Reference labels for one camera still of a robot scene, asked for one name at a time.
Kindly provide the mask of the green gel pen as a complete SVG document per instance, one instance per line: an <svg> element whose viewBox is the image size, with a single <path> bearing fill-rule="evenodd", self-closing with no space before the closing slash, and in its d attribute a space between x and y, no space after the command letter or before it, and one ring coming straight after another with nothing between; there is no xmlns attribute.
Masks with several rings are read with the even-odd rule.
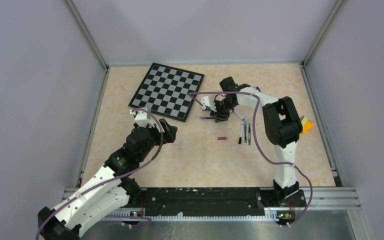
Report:
<svg viewBox="0 0 384 240"><path fill-rule="evenodd" d="M251 123L248 123L248 130L247 130L247 144L250 146L251 145L251 140L252 140L252 133L251 133Z"/></svg>

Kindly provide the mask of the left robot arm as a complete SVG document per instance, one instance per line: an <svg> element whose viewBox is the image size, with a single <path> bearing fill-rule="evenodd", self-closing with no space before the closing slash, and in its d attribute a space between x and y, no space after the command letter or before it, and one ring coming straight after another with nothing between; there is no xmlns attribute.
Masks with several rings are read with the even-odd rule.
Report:
<svg viewBox="0 0 384 240"><path fill-rule="evenodd" d="M112 211L140 202L141 188L129 176L143 169L154 147L154 160L164 144L174 143L178 127L165 119L134 124L121 148L113 152L98 171L77 191L56 206L38 214L36 239L79 240Z"/></svg>

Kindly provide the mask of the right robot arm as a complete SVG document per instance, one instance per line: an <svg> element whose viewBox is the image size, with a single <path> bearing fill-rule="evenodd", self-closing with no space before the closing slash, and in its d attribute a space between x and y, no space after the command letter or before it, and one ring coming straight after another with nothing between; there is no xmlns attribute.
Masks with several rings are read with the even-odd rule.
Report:
<svg viewBox="0 0 384 240"><path fill-rule="evenodd" d="M273 97L262 93L249 84L237 84L229 76L219 83L222 100L214 100L211 116L215 122L226 121L229 112L236 106L246 106L254 109L252 123L257 114L263 116L264 131L273 144L277 167L273 180L271 203L275 206L287 206L299 192L299 182L296 176L296 149L300 134L303 131L301 120L295 104L289 96Z"/></svg>

